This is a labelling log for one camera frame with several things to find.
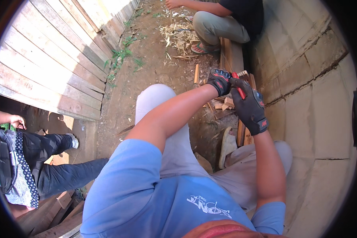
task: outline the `crack in wall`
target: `crack in wall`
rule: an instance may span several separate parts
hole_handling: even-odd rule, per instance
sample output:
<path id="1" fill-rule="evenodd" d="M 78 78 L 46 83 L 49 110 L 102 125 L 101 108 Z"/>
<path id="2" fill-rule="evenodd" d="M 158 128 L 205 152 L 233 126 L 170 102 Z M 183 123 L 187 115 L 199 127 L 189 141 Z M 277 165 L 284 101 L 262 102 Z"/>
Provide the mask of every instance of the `crack in wall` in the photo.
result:
<path id="1" fill-rule="evenodd" d="M 295 94 L 296 92 L 302 90 L 303 88 L 305 88 L 306 86 L 310 85 L 313 81 L 316 81 L 318 78 L 322 77 L 324 74 L 328 73 L 329 71 L 331 71 L 332 69 L 336 69 L 337 65 L 340 63 L 341 60 L 343 60 L 347 54 L 349 53 L 348 50 L 346 50 L 340 58 L 338 58 L 336 61 L 334 61 L 328 68 L 324 69 L 323 71 L 321 71 L 321 73 L 319 73 L 316 77 L 314 77 L 313 79 L 309 80 L 308 82 L 300 85 L 299 87 L 293 89 L 292 91 L 284 94 L 284 95 L 281 95 L 280 97 L 278 98 L 275 98 L 273 99 L 271 102 L 268 102 L 266 103 L 266 107 L 269 107 L 277 102 L 279 102 L 280 100 L 282 99 L 285 99 L 286 97 L 292 95 L 292 94 Z"/>

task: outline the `wooden fence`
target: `wooden fence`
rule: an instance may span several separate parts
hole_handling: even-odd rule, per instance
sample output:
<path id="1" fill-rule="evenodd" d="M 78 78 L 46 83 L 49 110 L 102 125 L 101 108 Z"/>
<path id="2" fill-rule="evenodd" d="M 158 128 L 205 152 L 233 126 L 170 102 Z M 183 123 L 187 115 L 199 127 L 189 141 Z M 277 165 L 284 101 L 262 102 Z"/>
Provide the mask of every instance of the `wooden fence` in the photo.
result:
<path id="1" fill-rule="evenodd" d="M 0 95 L 98 121 L 111 50 L 140 0 L 30 0 L 0 47 Z"/>

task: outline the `hand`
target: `hand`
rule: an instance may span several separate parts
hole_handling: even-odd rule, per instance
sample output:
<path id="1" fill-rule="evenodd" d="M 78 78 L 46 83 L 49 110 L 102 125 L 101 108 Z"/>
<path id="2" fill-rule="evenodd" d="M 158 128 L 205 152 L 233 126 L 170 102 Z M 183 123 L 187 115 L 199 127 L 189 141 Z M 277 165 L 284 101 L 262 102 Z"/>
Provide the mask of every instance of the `hand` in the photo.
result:
<path id="1" fill-rule="evenodd" d="M 10 123 L 13 127 L 19 129 L 27 129 L 25 126 L 25 119 L 19 115 L 11 115 L 10 116 Z"/>
<path id="2" fill-rule="evenodd" d="M 265 105 L 258 97 L 257 91 L 244 80 L 231 78 L 230 82 L 241 88 L 246 94 L 246 98 L 242 100 L 238 90 L 231 89 L 231 96 L 239 119 L 250 130 L 252 136 L 266 131 L 268 121 L 265 117 Z"/>
<path id="3" fill-rule="evenodd" d="M 229 94 L 231 83 L 230 74 L 222 69 L 211 69 L 206 84 L 212 85 L 218 91 L 218 96 Z"/>
<path id="4" fill-rule="evenodd" d="M 182 0 L 166 0 L 165 5 L 169 10 L 183 6 Z"/>

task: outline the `dirt ground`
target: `dirt ground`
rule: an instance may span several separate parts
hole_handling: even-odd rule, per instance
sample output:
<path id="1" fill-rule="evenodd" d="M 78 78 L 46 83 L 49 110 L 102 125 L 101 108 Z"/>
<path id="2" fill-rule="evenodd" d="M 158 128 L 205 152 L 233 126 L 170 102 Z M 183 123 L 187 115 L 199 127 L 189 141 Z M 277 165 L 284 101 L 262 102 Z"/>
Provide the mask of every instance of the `dirt ground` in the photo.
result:
<path id="1" fill-rule="evenodd" d="M 175 48 L 171 46 L 166 48 L 166 43 L 160 42 L 163 38 L 158 28 L 170 25 L 170 18 L 153 16 L 157 13 L 164 14 L 163 10 L 166 10 L 164 1 L 141 0 L 139 7 L 142 4 L 143 14 L 137 17 L 134 14 L 122 36 L 122 40 L 133 33 L 133 37 L 137 37 L 138 40 L 129 47 L 132 56 L 124 58 L 124 63 L 114 80 L 106 84 L 98 128 L 97 158 L 109 158 L 119 143 L 124 140 L 127 134 L 120 137 L 115 135 L 134 124 L 136 99 L 144 89 L 152 84 L 161 83 L 171 87 L 176 94 L 184 93 L 195 88 L 193 78 L 196 64 L 200 65 L 200 80 L 208 77 L 211 68 L 219 67 L 219 53 L 195 57 L 191 61 L 167 58 L 166 52 L 171 56 L 179 54 Z M 178 16 L 173 19 L 177 22 L 185 21 Z M 135 72 L 137 65 L 134 63 L 134 58 L 142 58 L 143 69 Z M 201 108 L 188 123 L 193 152 L 204 156 L 215 168 L 217 139 L 212 138 L 227 126 L 232 126 L 236 132 L 238 129 L 236 115 L 215 120 L 210 109 L 205 107 Z"/>

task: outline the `concrete wall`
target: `concrete wall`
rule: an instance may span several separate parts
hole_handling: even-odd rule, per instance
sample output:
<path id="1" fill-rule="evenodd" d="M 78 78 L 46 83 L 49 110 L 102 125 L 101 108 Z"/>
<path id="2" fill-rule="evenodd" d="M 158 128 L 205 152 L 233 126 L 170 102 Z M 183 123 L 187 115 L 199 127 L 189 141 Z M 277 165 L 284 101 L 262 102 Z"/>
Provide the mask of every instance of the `concrete wall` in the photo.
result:
<path id="1" fill-rule="evenodd" d="M 357 80 L 352 58 L 318 0 L 263 0 L 265 26 L 253 71 L 268 130 L 294 161 L 287 176 L 284 234 L 320 237 L 350 185 L 357 150 L 351 108 Z"/>

